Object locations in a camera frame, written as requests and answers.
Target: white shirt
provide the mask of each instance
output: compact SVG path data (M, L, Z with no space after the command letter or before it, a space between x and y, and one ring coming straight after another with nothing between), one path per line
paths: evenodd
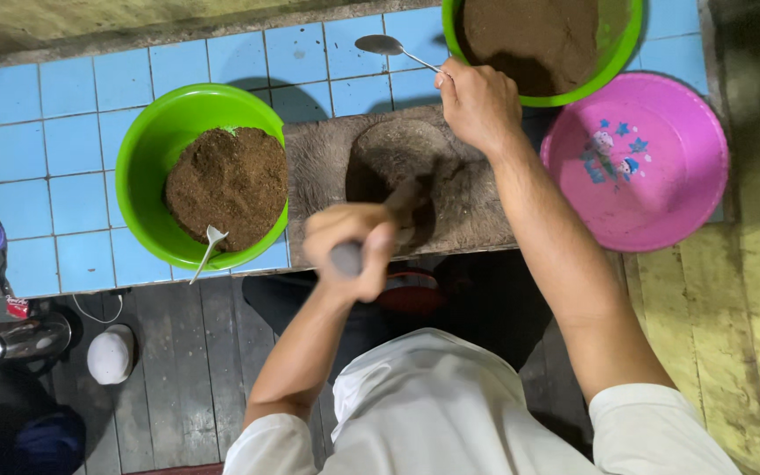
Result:
M361 355L333 385L335 453L325 474L739 474L679 391L624 384L595 396L592 464L527 411L521 380L500 357L438 329L419 329ZM226 475L311 474L298 417L254 421Z

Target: white cable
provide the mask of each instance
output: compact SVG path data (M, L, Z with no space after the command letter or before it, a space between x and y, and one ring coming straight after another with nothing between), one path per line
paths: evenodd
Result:
M119 318L119 315L121 315L121 295L117 295L117 297L119 297L119 311L117 312L117 316L115 316L115 317L113 317L113 318L111 318L111 319L109 319L107 321L100 320L99 318L95 318L93 315L90 315L90 314L86 313L81 308L81 306L78 305L78 298L75 297L75 294L73 294L72 299L75 301L75 306L78 307L78 309L81 311L81 314L83 314L85 317L90 317L90 318L92 318L93 320L95 320L95 321L97 321L99 323L108 324L108 323L113 323L113 321L116 320L117 318Z

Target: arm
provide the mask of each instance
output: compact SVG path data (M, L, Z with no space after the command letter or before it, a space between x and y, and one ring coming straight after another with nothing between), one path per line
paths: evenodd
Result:
M675 387L644 337L603 249L556 188L521 129L518 87L455 58L438 74L445 120L491 162L503 210L565 338L587 401L627 383Z
M248 397L243 428L263 416L286 413L307 421L324 382L351 307L371 302L383 290L395 228L381 205L337 205L307 220L304 254L317 266L318 285L292 320ZM364 243L363 273L353 280L330 264L334 245Z

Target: red package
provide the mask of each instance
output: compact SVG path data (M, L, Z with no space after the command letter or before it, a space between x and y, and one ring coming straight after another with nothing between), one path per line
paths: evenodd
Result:
M9 315L20 320L28 318L27 298L16 298L6 295L5 302L7 303L7 313Z

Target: blue tiled counter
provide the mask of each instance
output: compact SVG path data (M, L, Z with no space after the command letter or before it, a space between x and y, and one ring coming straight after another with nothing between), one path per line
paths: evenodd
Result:
M696 0L650 8L646 41L628 69L667 73L706 95ZM114 169L134 118L165 92L211 81L253 92L287 123L439 102L432 71L353 46L384 32L429 63L449 55L436 41L440 8L429 7L0 68L0 219L15 293L192 278L152 256L121 218ZM284 234L248 264L202 276L289 267Z

